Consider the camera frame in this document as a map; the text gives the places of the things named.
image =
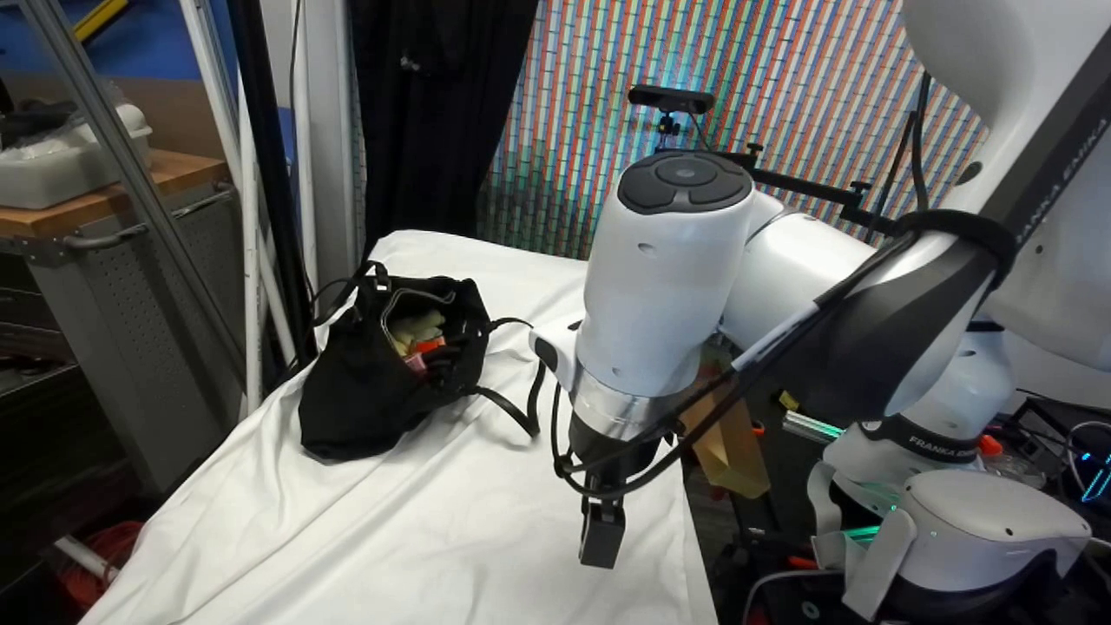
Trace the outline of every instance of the white sheet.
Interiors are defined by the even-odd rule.
[[[537,327],[585,317],[577,261],[434,234],[395,234],[375,257],[395,276],[470,276],[494,317]],[[527,332],[497,329],[483,383],[524,405],[531,374]],[[585,569],[579,501],[552,475],[550,423],[527,445],[509,417],[472,400],[389,455],[322,467],[298,447],[303,378],[153,515],[89,625],[714,622],[677,470],[625,501],[618,565]]]

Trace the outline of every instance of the dark curtain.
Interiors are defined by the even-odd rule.
[[[478,231],[537,0],[356,0],[366,242]]]

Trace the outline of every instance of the striped curtain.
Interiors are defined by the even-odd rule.
[[[700,137],[759,166],[847,187],[884,176],[923,67],[898,0],[542,0],[509,122],[483,190],[489,239],[587,257],[614,176],[655,148],[659,110],[633,84],[719,98]],[[979,138],[934,84],[923,166],[936,203]],[[837,206],[777,195],[847,234]],[[884,216],[913,210],[910,175]]]

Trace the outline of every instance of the white cloth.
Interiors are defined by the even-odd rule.
[[[476,277],[489,317],[585,317],[585,265],[494,242],[395,234],[391,276]],[[524,405],[527,332],[494,332],[483,383]],[[550,423],[527,445],[486,400],[440,412],[362,461],[298,445],[303,378],[283,385],[153,515],[102,622],[387,625],[708,625],[714,622],[681,474],[625,501],[614,569],[577,563],[579,501],[552,475]]]

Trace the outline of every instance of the black handbag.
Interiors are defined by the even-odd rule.
[[[478,385],[489,324],[476,280],[395,277],[383,265],[356,280],[356,306],[331,327],[331,344],[303,389],[303,447],[318,457],[366,457],[395,447],[438,405],[486,395],[527,438],[537,419]]]

